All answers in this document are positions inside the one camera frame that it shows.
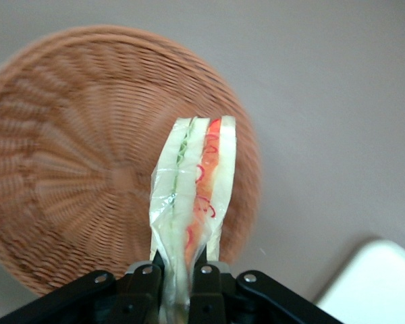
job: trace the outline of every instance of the tomato slice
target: tomato slice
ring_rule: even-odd
[[[196,180],[196,196],[193,208],[194,218],[192,223],[186,228],[187,237],[184,251],[188,270],[199,247],[205,221],[207,218],[216,217],[216,210],[211,206],[210,200],[213,192],[215,171],[219,164],[220,130],[221,120],[213,120],[204,139],[201,163],[197,165],[200,169],[200,176]]]

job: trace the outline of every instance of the metal screw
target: metal screw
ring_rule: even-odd
[[[246,282],[255,282],[257,280],[257,277],[255,277],[253,274],[248,273],[247,275],[244,275],[244,280]]]
[[[100,276],[96,277],[94,282],[96,284],[100,284],[101,282],[104,282],[105,280],[107,280],[107,278],[108,278],[108,275],[106,273],[104,273],[103,275],[100,275]]]
[[[152,267],[152,266],[145,267],[145,268],[142,270],[142,274],[143,274],[143,275],[148,275],[149,273],[152,273],[152,272],[153,272],[153,267]]]
[[[209,265],[205,265],[204,267],[201,268],[202,273],[210,273],[212,272],[212,268]]]

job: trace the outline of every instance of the white surface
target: white surface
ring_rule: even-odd
[[[390,241],[367,244],[318,306],[347,324],[405,324],[405,250]]]
[[[0,1],[0,63],[70,26],[171,38],[247,108],[263,201],[235,273],[314,298],[369,237],[405,247],[405,0]],[[30,299],[0,273],[0,315]]]

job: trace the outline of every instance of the woven basket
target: woven basket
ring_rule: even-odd
[[[254,132],[224,80],[185,48],[117,26],[74,28],[0,70],[0,262],[38,294],[149,257],[151,173],[177,117],[237,119],[221,259],[255,221]]]

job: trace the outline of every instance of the plastic wrap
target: plastic wrap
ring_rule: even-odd
[[[181,119],[152,174],[151,258],[165,263],[163,323],[185,323],[195,260],[219,258],[221,226],[230,203],[236,160],[235,119]]]

